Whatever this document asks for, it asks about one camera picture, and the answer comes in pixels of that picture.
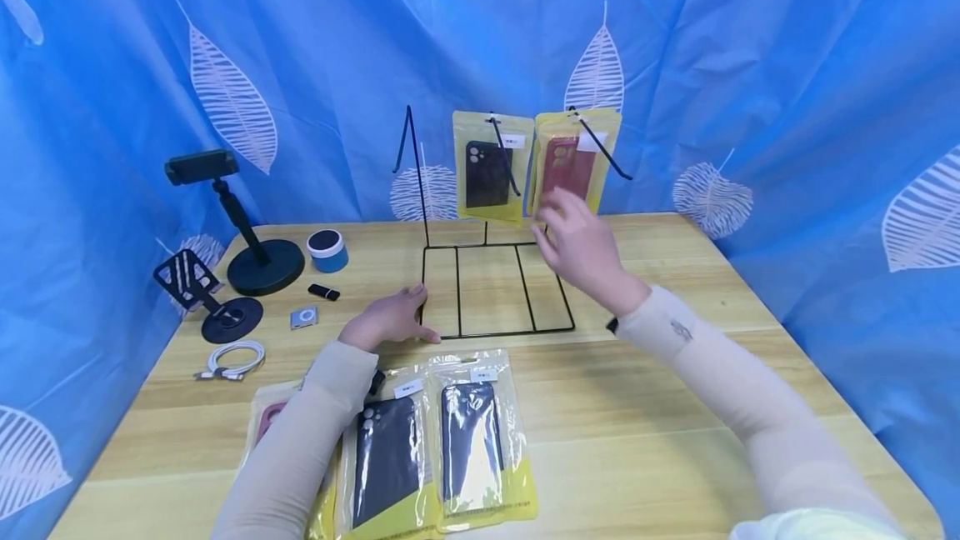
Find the hand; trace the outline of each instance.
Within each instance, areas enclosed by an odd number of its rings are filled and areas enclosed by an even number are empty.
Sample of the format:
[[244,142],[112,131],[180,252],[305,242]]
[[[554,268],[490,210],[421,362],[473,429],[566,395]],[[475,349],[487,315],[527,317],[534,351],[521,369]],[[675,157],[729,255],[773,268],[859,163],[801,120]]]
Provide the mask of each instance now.
[[340,342],[369,353],[380,343],[402,343],[407,338],[440,343],[440,334],[417,323],[417,311],[424,302],[426,288],[422,283],[375,300],[343,326]]
[[544,194],[537,219],[553,235],[550,238],[539,226],[532,226],[543,260],[614,317],[626,317],[650,295],[650,287],[620,264],[610,226],[576,194],[560,187]]

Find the plastic packaging bag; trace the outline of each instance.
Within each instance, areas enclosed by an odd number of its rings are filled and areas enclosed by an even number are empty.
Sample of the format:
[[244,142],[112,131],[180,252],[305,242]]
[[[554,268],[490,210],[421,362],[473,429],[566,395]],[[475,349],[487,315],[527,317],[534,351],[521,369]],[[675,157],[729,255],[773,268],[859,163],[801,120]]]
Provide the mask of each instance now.
[[[607,153],[617,146],[621,117],[613,109],[579,112]],[[601,153],[580,123],[575,112],[543,112],[537,115],[537,140],[534,144],[534,169],[527,193],[527,211],[534,214],[544,193],[555,187],[566,188],[587,201],[590,211],[600,208],[610,162]]]
[[505,351],[431,358],[431,446],[442,533],[534,519],[537,491]]
[[[261,387],[253,395],[252,415],[250,425],[247,426],[247,447],[240,462],[240,469],[247,463],[250,453],[269,430],[273,419],[286,407],[287,401],[298,393],[303,381],[284,382],[273,386]],[[336,479],[336,463],[338,449],[330,456],[330,465],[317,492],[317,500],[313,504],[306,529],[306,540],[333,540],[333,509],[334,509],[334,479]]]
[[[497,118],[499,141],[493,117]],[[534,121],[491,112],[454,111],[453,141],[460,217],[523,223]]]
[[343,433],[338,540],[442,538],[426,437],[423,366],[385,371],[383,386]]

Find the round black base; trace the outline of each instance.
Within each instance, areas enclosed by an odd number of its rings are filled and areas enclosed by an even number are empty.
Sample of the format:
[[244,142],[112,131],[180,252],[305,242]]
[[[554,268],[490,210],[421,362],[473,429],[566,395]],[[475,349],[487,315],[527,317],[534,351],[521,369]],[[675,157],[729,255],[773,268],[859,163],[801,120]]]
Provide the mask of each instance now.
[[220,317],[212,312],[203,319],[200,332],[211,344],[227,344],[253,331],[263,318],[263,305],[255,298],[233,298],[223,303]]
[[240,251],[227,267],[227,280],[240,294],[263,296],[273,294],[294,283],[303,273],[303,253],[299,246],[284,239],[260,242],[270,256],[270,262],[261,267],[253,250]]

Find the beige sleeve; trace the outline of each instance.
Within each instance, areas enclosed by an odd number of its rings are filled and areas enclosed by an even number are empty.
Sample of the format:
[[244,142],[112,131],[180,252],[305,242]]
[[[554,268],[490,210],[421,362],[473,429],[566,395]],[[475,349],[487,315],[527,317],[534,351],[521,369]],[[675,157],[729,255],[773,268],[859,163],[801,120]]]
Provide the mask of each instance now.
[[212,540],[303,540],[330,454],[363,409],[377,363],[342,342],[323,347],[230,488]]
[[617,336],[673,369],[737,434],[770,513],[831,508],[898,529],[800,395],[668,290],[653,288]]

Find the wooden table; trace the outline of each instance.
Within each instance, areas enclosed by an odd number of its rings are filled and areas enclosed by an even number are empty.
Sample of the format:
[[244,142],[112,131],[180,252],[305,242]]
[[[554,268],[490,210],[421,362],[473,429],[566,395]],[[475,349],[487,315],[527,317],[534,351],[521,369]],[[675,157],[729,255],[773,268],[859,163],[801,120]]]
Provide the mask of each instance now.
[[[911,540],[943,537],[920,490],[695,226],[677,214],[610,220],[629,270],[674,290],[806,397]],[[193,381],[213,346],[200,337],[201,314],[184,321],[52,538],[208,537],[244,449],[254,391],[301,377],[321,345],[367,302],[419,281],[421,223],[336,227],[347,239],[349,266],[322,275],[308,261],[294,285],[262,299],[265,318],[250,338],[264,344],[267,362],[244,382]],[[303,245],[313,229],[269,226],[258,234]],[[431,223],[431,234],[434,243],[475,243],[482,224]],[[526,239],[526,229],[491,226],[491,242]],[[241,239],[230,245],[217,269],[222,279],[242,247]],[[532,308],[542,327],[562,326],[567,313],[556,279],[535,251],[520,249]],[[453,251],[429,251],[426,264],[425,323],[453,333]],[[529,325],[512,248],[461,250],[460,264],[465,333]],[[342,298],[318,300],[306,293],[309,283],[339,289]],[[386,347],[387,364],[441,351],[509,351],[541,514],[461,538],[720,540],[734,523],[762,516],[733,434],[670,371],[613,338],[600,307],[575,289],[567,295],[575,332]],[[228,288],[219,293],[229,296]],[[320,307],[320,324],[292,332],[290,312],[310,304]]]

